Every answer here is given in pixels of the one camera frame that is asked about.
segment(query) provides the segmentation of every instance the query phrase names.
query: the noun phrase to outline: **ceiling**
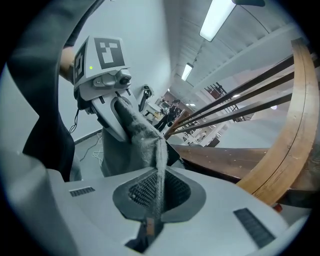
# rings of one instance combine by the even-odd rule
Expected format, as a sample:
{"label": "ceiling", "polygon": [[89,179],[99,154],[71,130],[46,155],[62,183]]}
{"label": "ceiling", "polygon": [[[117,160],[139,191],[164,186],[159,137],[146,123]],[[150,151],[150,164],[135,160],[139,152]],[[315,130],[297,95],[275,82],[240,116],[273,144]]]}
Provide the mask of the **ceiling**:
{"label": "ceiling", "polygon": [[[264,7],[237,5],[212,42],[208,42],[199,32],[211,0],[180,2],[180,48],[173,83],[176,97],[182,99],[245,49],[292,22],[276,3],[270,0],[265,0],[265,3]],[[191,63],[194,68],[184,82],[180,77],[186,63]]]}

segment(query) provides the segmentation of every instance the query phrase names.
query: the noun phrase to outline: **wooden board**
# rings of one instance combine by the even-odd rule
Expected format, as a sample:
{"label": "wooden board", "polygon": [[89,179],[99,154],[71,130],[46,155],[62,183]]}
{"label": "wooden board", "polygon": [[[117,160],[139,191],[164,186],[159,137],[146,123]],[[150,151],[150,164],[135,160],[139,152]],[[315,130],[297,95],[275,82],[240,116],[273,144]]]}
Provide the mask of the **wooden board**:
{"label": "wooden board", "polygon": [[302,39],[292,41],[294,85],[283,129],[276,142],[238,186],[266,204],[286,193],[299,176],[315,140],[319,92],[315,68]]}
{"label": "wooden board", "polygon": [[172,145],[182,159],[237,181],[244,178],[265,156],[267,149],[215,148]]}
{"label": "wooden board", "polygon": [[[192,171],[237,183],[266,155],[267,148],[210,148],[172,145]],[[304,168],[281,203],[310,208],[320,189],[320,144],[315,143]]]}

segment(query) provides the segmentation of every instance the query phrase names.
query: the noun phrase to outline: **curved wooden frame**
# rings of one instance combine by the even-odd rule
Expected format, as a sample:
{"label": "curved wooden frame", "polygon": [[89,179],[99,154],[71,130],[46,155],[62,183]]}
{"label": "curved wooden frame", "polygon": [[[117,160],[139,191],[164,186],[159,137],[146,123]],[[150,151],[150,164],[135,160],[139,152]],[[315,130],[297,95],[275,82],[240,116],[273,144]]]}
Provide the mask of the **curved wooden frame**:
{"label": "curved wooden frame", "polygon": [[302,39],[292,41],[293,93],[284,127],[276,142],[237,185],[268,205],[277,202],[304,167],[315,140],[319,91],[315,67]]}

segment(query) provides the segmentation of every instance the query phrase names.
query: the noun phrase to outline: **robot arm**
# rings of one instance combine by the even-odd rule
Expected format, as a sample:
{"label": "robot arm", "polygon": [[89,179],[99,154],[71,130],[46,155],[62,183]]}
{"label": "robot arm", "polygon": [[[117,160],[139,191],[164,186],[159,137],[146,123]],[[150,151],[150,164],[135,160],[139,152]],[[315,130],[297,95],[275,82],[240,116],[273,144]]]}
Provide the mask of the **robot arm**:
{"label": "robot arm", "polygon": [[74,58],[74,97],[78,108],[96,114],[98,122],[118,141],[129,141],[115,110],[122,97],[138,110],[130,90],[131,75],[123,41],[116,37],[89,36]]}

